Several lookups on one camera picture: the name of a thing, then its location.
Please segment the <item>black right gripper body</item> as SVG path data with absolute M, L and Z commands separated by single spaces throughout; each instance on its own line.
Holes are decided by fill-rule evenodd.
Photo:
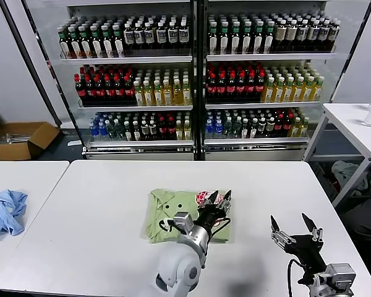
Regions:
M 325 271 L 326 264 L 320 255 L 322 242 L 314 241 L 312 235 L 292 235 L 291 238 L 295 242 L 287 243 L 285 252 L 298 258 L 305 273 L 315 274 Z

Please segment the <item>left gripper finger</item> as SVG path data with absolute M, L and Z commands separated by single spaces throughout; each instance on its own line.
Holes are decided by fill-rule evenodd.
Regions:
M 224 212 L 229 212 L 231 207 L 231 193 L 232 190 L 229 190 L 224 196 L 223 200 L 220 202 L 220 209 Z
M 216 190 L 215 192 L 210 193 L 209 195 L 206 195 L 203 200 L 203 206 L 206 207 L 208 205 L 216 205 L 216 199 L 218 197 L 219 191 Z

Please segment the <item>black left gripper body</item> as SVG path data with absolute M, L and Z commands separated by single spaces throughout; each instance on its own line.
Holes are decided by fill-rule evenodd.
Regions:
M 197 225 L 207 232 L 211 232 L 218 220 L 225 219 L 226 212 L 219 209 L 216 205 L 208 204 L 198 208 Z

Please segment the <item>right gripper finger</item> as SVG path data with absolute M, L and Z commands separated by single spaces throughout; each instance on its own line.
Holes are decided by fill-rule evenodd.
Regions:
M 316 242 L 322 242 L 323 241 L 323 229 L 318 228 L 314 221 L 309 218 L 305 213 L 302 213 L 302 218 L 304 220 L 304 223 L 309 230 L 309 232 L 312 235 L 312 240 Z
M 277 245 L 291 244 L 291 237 L 280 230 L 275 218 L 271 215 L 271 238 Z

